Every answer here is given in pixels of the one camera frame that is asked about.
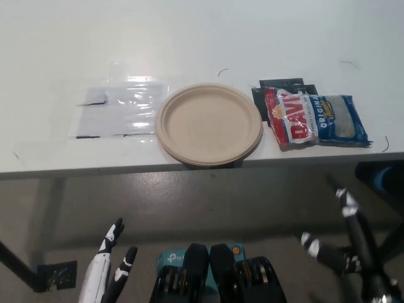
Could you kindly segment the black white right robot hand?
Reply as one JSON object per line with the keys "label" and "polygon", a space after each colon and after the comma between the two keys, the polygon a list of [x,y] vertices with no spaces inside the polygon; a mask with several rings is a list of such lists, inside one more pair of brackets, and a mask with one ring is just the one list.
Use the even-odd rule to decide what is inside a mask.
{"label": "black white right robot hand", "polygon": [[301,246],[310,257],[339,276],[359,274],[362,278],[363,302],[403,302],[397,282],[384,270],[379,248],[359,203],[343,186],[335,188],[335,196],[351,246],[333,247],[308,232],[299,234]]}

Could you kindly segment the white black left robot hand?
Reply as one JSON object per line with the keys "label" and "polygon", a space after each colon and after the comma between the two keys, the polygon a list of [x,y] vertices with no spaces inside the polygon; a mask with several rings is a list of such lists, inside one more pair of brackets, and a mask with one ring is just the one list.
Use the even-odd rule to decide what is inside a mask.
{"label": "white black left robot hand", "polygon": [[96,255],[86,269],[79,302],[117,302],[138,252],[136,246],[131,246],[113,273],[113,277],[109,277],[112,248],[116,245],[123,230],[123,219],[118,218],[104,236]]}

